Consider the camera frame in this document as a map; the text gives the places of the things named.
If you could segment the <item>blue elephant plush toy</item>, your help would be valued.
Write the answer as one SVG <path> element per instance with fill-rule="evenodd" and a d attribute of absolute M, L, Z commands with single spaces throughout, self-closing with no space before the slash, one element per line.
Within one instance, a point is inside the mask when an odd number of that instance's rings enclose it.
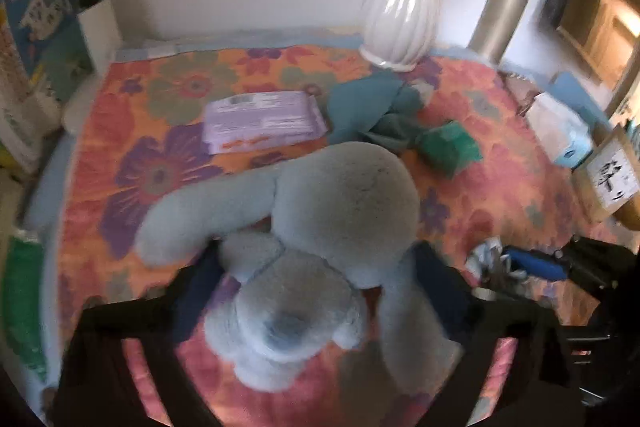
<path fill-rule="evenodd" d="M 357 348 L 375 327 L 397 388 L 431 392 L 462 350 L 410 263 L 419 207 L 397 156 L 341 143 L 178 188 L 150 208 L 134 248 L 160 267 L 218 239 L 240 287 L 207 312 L 205 338 L 247 387 L 288 389 L 326 345 Z"/>

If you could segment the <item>green bean bag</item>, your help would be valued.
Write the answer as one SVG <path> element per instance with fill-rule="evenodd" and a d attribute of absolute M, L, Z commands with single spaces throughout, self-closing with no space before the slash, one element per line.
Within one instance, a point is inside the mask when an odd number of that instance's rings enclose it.
<path fill-rule="evenodd" d="M 423 131 L 416 139 L 416 149 L 433 168 L 447 178 L 453 178 L 472 164 L 483 160 L 478 143 L 455 120 Z"/>

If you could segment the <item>grey brown bear plush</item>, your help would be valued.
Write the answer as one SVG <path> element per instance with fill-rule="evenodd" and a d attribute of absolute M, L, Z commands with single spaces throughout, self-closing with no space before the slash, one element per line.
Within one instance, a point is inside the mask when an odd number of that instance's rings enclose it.
<path fill-rule="evenodd" d="M 506 253 L 499 237 L 491 237 L 469 252 L 465 262 L 480 286 L 511 297 L 529 298 L 529 276 Z"/>

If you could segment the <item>green packet at table edge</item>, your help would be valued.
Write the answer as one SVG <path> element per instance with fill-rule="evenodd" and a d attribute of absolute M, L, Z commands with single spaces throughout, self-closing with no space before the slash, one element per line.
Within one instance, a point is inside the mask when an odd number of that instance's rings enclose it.
<path fill-rule="evenodd" d="M 9 236 L 1 277 L 1 318 L 6 343 L 36 375 L 48 376 L 40 317 L 44 248 L 32 232 L 15 229 Z"/>

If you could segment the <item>brown calligraphy paper box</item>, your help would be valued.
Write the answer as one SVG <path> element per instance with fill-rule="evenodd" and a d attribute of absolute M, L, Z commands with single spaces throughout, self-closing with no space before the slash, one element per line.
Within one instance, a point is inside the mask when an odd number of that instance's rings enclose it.
<path fill-rule="evenodd" d="M 613 217 L 639 231 L 639 159 L 619 124 L 574 170 L 572 182 L 590 222 Z"/>

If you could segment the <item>light blue tissue pack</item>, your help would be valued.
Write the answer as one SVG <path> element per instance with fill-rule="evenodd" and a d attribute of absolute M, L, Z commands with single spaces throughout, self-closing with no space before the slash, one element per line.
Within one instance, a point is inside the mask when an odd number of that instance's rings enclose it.
<path fill-rule="evenodd" d="M 593 149 L 588 124 L 547 92 L 535 96 L 525 119 L 553 165 L 574 169 Z"/>

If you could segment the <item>purple wet wipes pack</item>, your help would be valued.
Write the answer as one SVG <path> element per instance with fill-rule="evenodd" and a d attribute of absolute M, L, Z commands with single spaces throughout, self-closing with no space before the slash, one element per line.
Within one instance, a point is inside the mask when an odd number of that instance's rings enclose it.
<path fill-rule="evenodd" d="M 328 132 L 316 99 L 303 91 L 244 93 L 206 106 L 209 153 L 254 152 L 314 141 Z"/>

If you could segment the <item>blue foam board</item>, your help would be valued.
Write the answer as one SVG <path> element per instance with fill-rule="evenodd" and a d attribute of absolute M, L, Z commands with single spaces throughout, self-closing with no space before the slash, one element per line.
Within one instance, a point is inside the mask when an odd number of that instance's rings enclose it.
<path fill-rule="evenodd" d="M 570 72 L 559 72 L 553 76 L 547 90 L 553 98 L 573 109 L 591 130 L 597 127 L 608 131 L 613 129 L 600 106 Z"/>

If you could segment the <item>teal folded cloth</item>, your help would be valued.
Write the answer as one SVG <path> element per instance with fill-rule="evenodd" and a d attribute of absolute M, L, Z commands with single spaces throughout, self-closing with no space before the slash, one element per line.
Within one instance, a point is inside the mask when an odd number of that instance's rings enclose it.
<path fill-rule="evenodd" d="M 416 148 L 425 132 L 419 114 L 434 91 L 423 79 L 407 82 L 392 72 L 334 84 L 326 99 L 328 143 L 371 143 L 394 154 Z"/>

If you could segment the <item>gold steel thermos tumbler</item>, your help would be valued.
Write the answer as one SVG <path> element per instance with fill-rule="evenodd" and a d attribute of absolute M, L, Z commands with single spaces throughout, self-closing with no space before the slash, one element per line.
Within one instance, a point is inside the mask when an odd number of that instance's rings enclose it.
<path fill-rule="evenodd" d="M 486 0 L 468 49 L 499 65 L 526 9 L 528 0 Z"/>

